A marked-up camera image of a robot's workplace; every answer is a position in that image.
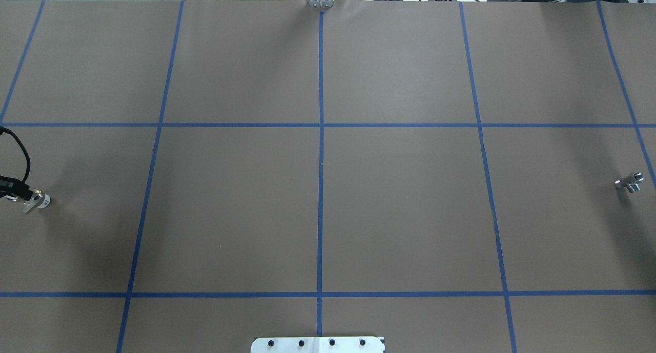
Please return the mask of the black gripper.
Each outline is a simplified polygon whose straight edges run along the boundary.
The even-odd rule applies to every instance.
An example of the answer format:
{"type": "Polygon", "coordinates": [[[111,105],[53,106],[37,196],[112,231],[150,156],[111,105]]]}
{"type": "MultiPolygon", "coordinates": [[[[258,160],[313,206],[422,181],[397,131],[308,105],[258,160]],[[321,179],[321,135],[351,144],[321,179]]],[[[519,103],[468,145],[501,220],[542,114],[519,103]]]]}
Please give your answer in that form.
{"type": "Polygon", "coordinates": [[[25,182],[19,179],[1,176],[1,197],[29,201],[31,200],[31,190],[25,182]]]}

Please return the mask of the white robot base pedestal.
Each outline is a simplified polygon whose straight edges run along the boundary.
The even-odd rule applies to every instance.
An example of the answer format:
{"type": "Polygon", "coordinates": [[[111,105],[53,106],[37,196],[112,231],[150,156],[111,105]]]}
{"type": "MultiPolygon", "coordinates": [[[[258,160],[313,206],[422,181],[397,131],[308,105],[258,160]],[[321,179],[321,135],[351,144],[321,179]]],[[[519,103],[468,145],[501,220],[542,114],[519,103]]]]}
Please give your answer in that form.
{"type": "Polygon", "coordinates": [[[385,352],[383,337],[262,337],[251,344],[251,352],[385,352]]]}

